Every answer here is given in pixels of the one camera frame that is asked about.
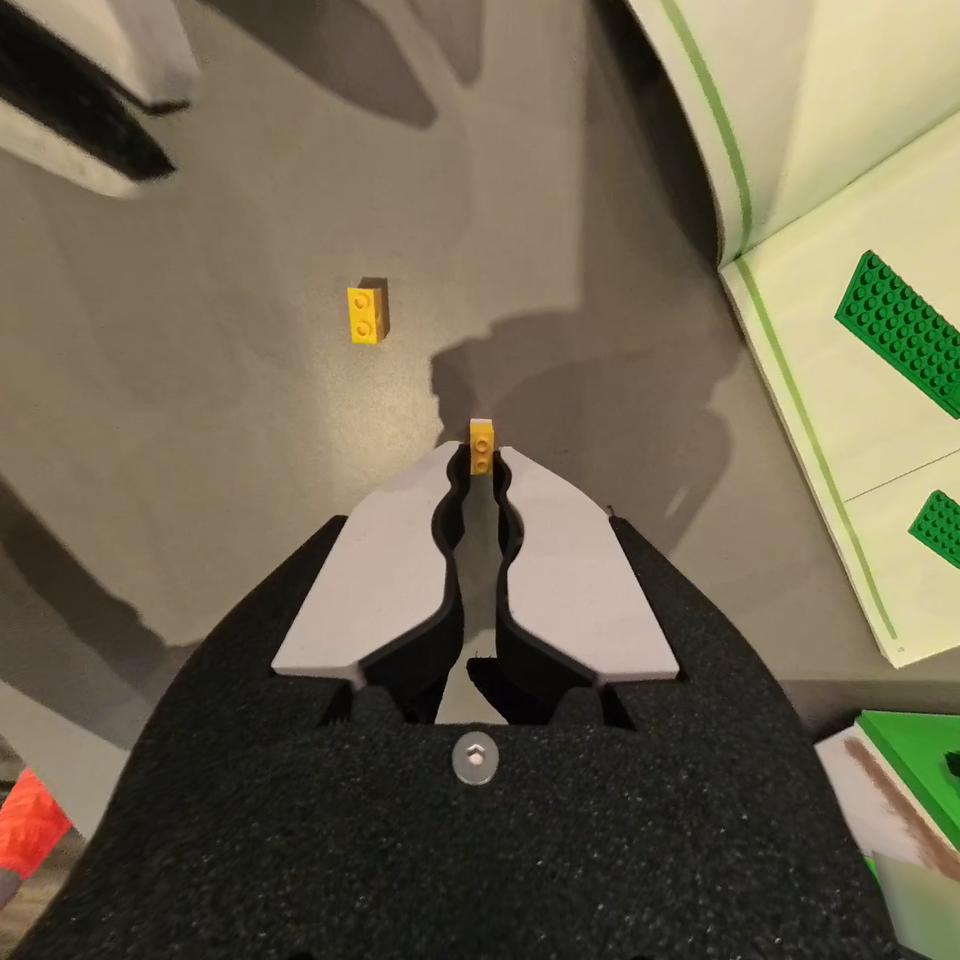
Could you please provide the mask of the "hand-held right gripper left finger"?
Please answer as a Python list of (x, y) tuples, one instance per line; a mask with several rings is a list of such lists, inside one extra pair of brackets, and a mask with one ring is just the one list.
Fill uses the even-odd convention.
[(465, 531), (466, 446), (450, 440), (378, 486), (336, 535), (271, 668), (390, 692), (433, 724), (464, 645), (454, 551)]

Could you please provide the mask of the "open building instruction booklet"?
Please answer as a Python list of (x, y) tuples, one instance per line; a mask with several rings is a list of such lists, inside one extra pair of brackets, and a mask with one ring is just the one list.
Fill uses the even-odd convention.
[(626, 6), (878, 647), (894, 667), (958, 648), (959, 3)]

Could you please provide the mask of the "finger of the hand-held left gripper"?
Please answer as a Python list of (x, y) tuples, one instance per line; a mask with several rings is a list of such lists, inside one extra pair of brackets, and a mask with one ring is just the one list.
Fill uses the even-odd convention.
[(1, 12), (2, 149), (103, 196), (168, 181), (173, 160), (129, 102)]
[(2, 14), (149, 114), (189, 106), (200, 69), (171, 1), (7, 1)]

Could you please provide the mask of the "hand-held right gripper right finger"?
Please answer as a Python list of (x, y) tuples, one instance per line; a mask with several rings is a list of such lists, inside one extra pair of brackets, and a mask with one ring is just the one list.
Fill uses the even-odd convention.
[(467, 675), (510, 725), (550, 721), (571, 690), (673, 682), (681, 666), (613, 525), (512, 446), (494, 457), (501, 563), (492, 657)]

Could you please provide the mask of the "orange textured object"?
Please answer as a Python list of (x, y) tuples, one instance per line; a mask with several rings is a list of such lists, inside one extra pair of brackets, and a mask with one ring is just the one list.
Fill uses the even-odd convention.
[(43, 781), (25, 768), (2, 802), (2, 882), (13, 887), (27, 882), (72, 828)]

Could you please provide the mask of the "green toy set box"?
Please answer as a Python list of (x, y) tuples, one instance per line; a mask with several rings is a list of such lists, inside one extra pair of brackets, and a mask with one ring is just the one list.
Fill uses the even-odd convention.
[(864, 710), (815, 746), (898, 942), (959, 957), (959, 718)]

